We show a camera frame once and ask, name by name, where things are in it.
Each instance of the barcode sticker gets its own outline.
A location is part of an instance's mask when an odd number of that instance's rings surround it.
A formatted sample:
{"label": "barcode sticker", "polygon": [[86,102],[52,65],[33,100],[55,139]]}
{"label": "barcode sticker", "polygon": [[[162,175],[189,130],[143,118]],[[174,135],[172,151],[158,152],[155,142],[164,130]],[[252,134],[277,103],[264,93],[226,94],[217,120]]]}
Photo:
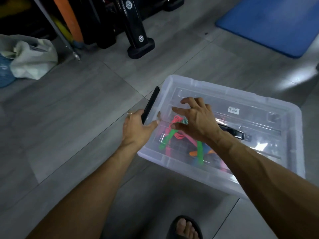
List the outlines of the barcode sticker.
{"label": "barcode sticker", "polygon": [[234,114],[239,114],[239,109],[238,108],[235,108],[235,107],[228,107],[228,112],[230,113],[234,113]]}

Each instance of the foot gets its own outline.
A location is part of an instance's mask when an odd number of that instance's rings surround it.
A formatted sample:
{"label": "foot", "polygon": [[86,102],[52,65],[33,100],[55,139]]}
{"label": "foot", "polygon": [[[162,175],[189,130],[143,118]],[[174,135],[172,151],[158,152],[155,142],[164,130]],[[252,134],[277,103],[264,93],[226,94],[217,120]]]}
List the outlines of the foot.
{"label": "foot", "polygon": [[184,218],[179,219],[176,225],[176,233],[188,239],[199,239],[197,231],[195,231],[192,223]]}

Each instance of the left hand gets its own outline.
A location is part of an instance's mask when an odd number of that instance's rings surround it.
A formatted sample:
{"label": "left hand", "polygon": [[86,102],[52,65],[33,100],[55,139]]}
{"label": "left hand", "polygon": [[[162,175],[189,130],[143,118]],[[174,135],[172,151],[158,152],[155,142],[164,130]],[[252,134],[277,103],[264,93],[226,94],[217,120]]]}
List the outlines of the left hand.
{"label": "left hand", "polygon": [[132,145],[138,152],[150,139],[152,132],[157,128],[158,120],[152,121],[149,125],[142,124],[141,115],[144,110],[138,110],[128,114],[123,124],[123,138],[121,146]]}

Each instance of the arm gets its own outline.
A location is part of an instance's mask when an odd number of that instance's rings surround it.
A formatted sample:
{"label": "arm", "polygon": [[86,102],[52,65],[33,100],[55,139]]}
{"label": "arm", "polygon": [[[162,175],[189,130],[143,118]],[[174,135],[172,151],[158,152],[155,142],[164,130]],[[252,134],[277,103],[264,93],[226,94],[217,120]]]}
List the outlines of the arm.
{"label": "arm", "polygon": [[278,238],[318,237],[319,188],[222,131],[202,98],[181,103],[191,109],[173,111],[186,116],[189,124],[171,127],[205,142],[220,156]]}
{"label": "arm", "polygon": [[143,110],[139,110],[126,117],[123,140],[115,153],[66,195],[27,239],[100,237],[122,177],[135,153],[157,127],[157,121],[143,126],[142,113]]}

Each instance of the clear plastic storage box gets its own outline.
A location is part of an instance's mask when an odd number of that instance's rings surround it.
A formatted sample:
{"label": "clear plastic storage box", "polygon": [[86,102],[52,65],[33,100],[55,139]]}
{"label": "clear plastic storage box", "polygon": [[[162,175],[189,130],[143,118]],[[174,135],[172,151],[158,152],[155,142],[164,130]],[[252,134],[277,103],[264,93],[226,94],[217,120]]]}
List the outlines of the clear plastic storage box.
{"label": "clear plastic storage box", "polygon": [[224,192],[247,198],[235,176],[224,162],[203,144],[203,157],[196,154],[197,141],[176,133],[169,140],[172,121],[176,116],[172,106],[181,104],[184,97],[203,97],[211,105],[218,123],[244,132],[245,145],[260,154],[305,177],[302,118],[299,107],[273,98],[228,88],[204,81],[172,75],[165,80],[145,124],[161,122],[138,155],[158,165],[176,171]]}

